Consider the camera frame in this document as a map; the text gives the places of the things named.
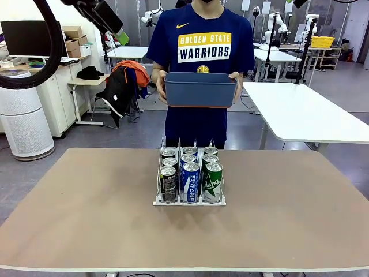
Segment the person's left hand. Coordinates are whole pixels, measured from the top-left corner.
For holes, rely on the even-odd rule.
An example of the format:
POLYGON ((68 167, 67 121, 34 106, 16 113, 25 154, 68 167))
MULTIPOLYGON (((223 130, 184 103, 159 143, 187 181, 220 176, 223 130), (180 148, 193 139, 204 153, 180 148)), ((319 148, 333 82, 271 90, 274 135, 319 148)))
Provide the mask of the person's left hand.
POLYGON ((236 81, 236 90, 235 95, 233 99, 233 104, 237 102, 237 100, 240 98, 242 91, 243 91, 243 72, 233 72, 229 75, 230 79, 233 79, 236 81))

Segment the orange jacket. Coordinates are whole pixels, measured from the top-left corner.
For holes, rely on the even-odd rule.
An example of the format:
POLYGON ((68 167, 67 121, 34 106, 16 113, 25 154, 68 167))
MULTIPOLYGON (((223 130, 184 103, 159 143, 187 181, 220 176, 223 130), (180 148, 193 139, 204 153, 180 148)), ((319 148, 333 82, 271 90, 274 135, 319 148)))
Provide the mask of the orange jacket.
POLYGON ((142 66, 140 63, 132 60, 125 60, 118 62, 115 67, 112 69, 112 72, 116 71, 119 67, 124 66, 126 68, 134 69, 137 84, 144 88, 147 87, 150 82, 150 77, 148 75, 148 72, 146 71, 145 67, 142 66))

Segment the yellow plastic basket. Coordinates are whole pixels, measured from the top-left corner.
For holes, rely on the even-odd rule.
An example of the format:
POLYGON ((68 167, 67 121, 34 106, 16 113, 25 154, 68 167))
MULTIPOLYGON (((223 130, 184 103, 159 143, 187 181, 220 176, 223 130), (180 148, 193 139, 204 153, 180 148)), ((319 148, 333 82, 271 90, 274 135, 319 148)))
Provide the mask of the yellow plastic basket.
POLYGON ((331 48, 335 37, 331 36, 313 36, 311 38, 312 48, 331 48))

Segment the white cylindrical air purifier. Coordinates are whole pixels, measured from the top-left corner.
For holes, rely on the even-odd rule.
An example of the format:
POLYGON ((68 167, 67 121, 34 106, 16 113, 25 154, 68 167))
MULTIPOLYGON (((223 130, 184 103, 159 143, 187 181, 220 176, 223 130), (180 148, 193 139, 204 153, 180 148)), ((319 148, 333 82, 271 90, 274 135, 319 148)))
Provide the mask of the white cylindrical air purifier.
POLYGON ((54 140, 35 87, 0 87, 0 123, 15 159, 38 160, 55 151, 54 140))

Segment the large white table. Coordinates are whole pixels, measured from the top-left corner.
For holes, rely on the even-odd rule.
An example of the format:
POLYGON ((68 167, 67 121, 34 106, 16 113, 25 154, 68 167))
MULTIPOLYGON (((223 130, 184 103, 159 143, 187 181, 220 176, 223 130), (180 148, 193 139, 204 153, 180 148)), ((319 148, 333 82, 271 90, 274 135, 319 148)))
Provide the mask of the large white table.
POLYGON ((259 149, 269 132, 287 142, 325 153, 328 145, 369 144, 369 125, 304 84, 245 82, 263 119, 259 149))

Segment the black hat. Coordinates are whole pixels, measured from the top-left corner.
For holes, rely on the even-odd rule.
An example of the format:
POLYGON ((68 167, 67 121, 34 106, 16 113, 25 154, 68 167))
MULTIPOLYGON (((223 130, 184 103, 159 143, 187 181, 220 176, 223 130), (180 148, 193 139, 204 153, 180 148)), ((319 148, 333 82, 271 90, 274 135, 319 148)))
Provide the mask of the black hat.
POLYGON ((87 66, 77 73, 77 78, 82 80, 98 80, 105 74, 98 71, 94 66, 87 66))

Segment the person's right hand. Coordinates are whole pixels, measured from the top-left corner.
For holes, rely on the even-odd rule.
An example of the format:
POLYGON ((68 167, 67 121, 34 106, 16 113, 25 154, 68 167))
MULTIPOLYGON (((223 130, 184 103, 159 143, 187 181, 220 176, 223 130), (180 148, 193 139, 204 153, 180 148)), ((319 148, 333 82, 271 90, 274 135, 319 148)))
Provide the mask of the person's right hand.
POLYGON ((159 76, 156 81, 157 90, 159 93, 159 99, 167 104, 167 98, 166 98, 166 92, 165 92, 165 77, 167 75, 167 72, 164 70, 159 71, 159 76))

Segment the small wooden side table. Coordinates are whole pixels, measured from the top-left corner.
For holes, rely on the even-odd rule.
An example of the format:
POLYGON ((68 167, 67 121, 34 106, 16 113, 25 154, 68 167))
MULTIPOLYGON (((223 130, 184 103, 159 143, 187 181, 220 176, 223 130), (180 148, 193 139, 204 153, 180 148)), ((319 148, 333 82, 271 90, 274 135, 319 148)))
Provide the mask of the small wooden side table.
POLYGON ((88 111, 87 113, 91 114, 91 120, 90 121, 82 121, 81 120, 81 114, 80 114, 80 110, 79 110, 79 106, 78 106, 78 101, 77 101, 77 93, 76 93, 76 88, 78 86, 85 86, 85 87, 94 87, 94 86, 99 86, 102 85, 102 83, 106 82, 106 79, 109 77, 109 74, 105 74, 101 77, 99 77, 98 80, 84 80, 81 78, 74 78, 72 80, 70 80, 67 84, 68 86, 71 88, 71 94, 73 97, 73 103, 74 103, 74 112, 76 115, 76 125, 95 125, 95 126, 104 126, 104 122, 103 121, 93 121, 93 115, 95 114, 95 109, 91 108, 91 98, 89 97, 89 95, 87 93, 85 93, 85 101, 87 103, 88 106, 88 111))

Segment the wooden shelf unit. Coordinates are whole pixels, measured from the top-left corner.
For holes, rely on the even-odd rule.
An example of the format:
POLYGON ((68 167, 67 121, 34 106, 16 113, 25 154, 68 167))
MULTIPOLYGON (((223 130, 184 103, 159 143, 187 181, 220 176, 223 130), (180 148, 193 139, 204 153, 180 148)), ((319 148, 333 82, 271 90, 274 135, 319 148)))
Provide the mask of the wooden shelf unit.
POLYGON ((315 56, 312 58, 313 64, 318 69, 335 69, 337 67, 341 48, 331 47, 331 48, 309 48, 310 53, 315 56))

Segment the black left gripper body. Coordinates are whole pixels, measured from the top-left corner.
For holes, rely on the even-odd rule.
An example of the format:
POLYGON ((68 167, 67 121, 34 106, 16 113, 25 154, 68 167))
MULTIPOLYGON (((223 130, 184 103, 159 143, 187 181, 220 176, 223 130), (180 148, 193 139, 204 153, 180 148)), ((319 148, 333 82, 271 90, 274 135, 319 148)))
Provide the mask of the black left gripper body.
POLYGON ((101 33, 120 33, 123 22, 105 0, 67 0, 80 15, 93 23, 101 33))

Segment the white background table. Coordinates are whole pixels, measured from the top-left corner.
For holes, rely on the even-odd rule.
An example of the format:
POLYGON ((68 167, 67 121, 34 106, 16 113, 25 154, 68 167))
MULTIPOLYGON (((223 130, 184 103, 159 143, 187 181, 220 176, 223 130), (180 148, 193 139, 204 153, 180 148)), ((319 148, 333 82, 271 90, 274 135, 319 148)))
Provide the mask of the white background table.
MULTIPOLYGON (((269 73, 265 70, 268 51, 254 49, 255 58, 255 82, 263 82, 267 79, 269 73)), ((271 51, 269 53, 269 67, 274 82, 287 81, 288 70, 297 70, 301 59, 282 51, 271 51)))
POLYGON ((142 62, 142 59, 146 56, 148 47, 142 46, 120 46, 113 48, 107 53, 109 59, 128 59, 142 62))

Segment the black tripod stand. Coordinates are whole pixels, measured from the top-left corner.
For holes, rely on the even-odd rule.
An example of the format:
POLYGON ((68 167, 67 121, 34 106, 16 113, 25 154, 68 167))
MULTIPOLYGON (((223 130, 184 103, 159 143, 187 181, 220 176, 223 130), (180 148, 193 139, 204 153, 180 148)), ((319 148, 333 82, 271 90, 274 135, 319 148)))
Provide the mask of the black tripod stand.
POLYGON ((277 16, 279 15, 279 12, 274 12, 269 15, 269 21, 268 21, 268 31, 265 32, 266 42, 268 44, 268 53, 265 61, 264 66, 264 74, 263 77, 266 80, 268 78, 269 73, 269 65, 270 65, 270 52, 272 48, 272 40, 274 36, 274 28, 276 26, 277 16))
POLYGON ((299 70, 298 70, 298 76, 296 78, 295 84, 298 85, 300 83, 300 79, 302 78, 302 71, 304 68, 304 64, 306 61, 306 57, 307 57, 307 52, 308 52, 308 48, 310 46, 311 43, 311 38, 313 36, 313 34, 316 33, 317 29, 316 29, 316 23, 318 21, 319 15, 317 14, 308 14, 306 15, 306 27, 308 27, 308 31, 303 33, 302 36, 302 42, 304 42, 304 50, 303 50, 303 55, 300 61, 300 65, 299 65, 299 70))

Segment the blue plastic bin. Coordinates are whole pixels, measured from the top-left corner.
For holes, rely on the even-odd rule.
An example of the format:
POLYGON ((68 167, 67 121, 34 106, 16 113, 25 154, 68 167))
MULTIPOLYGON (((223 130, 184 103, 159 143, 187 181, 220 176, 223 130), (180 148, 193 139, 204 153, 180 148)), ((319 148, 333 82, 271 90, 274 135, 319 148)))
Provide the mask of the blue plastic bin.
POLYGON ((229 108, 237 81, 224 73, 170 72, 165 77, 170 107, 229 108))

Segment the white desk cabinet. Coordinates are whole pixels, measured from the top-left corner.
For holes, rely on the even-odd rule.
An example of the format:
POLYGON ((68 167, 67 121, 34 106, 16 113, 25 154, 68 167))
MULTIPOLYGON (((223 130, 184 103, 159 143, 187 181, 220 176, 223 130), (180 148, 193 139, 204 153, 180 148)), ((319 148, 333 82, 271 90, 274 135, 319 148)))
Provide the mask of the white desk cabinet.
POLYGON ((77 77, 77 73, 81 70, 82 62, 60 66, 51 78, 36 87, 53 137, 64 138, 66 131, 77 120, 75 101, 78 103, 81 115, 88 110, 85 89, 78 87, 76 94, 73 95, 73 87, 69 85, 69 82, 77 77))

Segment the person in navy Warriors shirt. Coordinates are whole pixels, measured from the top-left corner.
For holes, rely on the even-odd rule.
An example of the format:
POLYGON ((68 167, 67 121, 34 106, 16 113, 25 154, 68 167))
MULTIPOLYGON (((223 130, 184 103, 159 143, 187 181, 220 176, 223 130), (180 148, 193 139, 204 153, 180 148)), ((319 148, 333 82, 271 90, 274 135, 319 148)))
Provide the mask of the person in navy Warriors shirt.
MULTIPOLYGON (((253 30, 248 19, 226 9, 220 0, 193 0, 182 8, 164 11, 147 52, 169 72, 224 73, 254 67, 253 30)), ((227 110, 169 107, 165 120, 168 147, 214 141, 224 149, 227 110)))

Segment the black backpack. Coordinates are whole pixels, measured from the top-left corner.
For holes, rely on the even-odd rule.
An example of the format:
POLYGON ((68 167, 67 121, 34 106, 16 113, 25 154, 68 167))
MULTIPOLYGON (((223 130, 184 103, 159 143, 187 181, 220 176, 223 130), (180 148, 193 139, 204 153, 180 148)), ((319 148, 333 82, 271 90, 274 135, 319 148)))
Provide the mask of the black backpack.
POLYGON ((118 129, 123 117, 133 117, 134 121, 140 116, 138 91, 134 69, 120 66, 106 79, 105 89, 96 94, 95 100, 101 99, 108 106, 115 128, 118 129))

